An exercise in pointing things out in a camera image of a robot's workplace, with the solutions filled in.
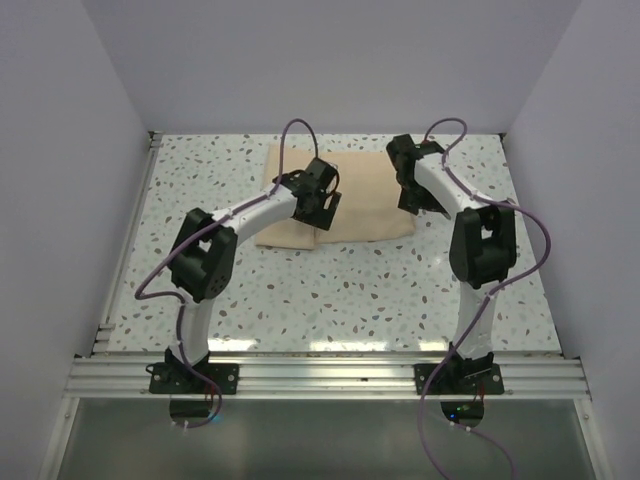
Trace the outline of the beige surgical wrap cloth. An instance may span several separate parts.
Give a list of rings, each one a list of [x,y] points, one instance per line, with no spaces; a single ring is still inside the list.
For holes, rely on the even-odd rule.
[[[258,233],[255,244],[313,250],[321,244],[385,241],[416,232],[413,216],[397,207],[401,188],[382,152],[328,152],[320,158],[337,167],[342,198],[329,230],[287,219]]]

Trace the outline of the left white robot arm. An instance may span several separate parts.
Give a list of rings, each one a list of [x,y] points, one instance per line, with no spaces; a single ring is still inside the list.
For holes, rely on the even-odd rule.
[[[162,266],[180,302],[175,338],[161,362],[147,366],[153,394],[232,394],[239,369],[209,361],[208,333],[215,299],[232,279],[237,248],[280,221],[328,230],[341,195],[336,167],[314,158],[303,170],[280,174],[257,196],[226,209],[186,214]]]

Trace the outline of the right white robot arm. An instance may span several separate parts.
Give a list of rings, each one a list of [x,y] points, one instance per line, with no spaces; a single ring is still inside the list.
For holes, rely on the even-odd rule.
[[[468,394],[492,377],[492,327],[496,294],[516,263],[515,214],[484,204],[471,187],[455,181],[439,163],[444,148],[398,135],[386,146],[401,188],[398,208],[442,214],[453,221],[449,264],[460,284],[458,323],[441,366],[425,375],[430,395]]]

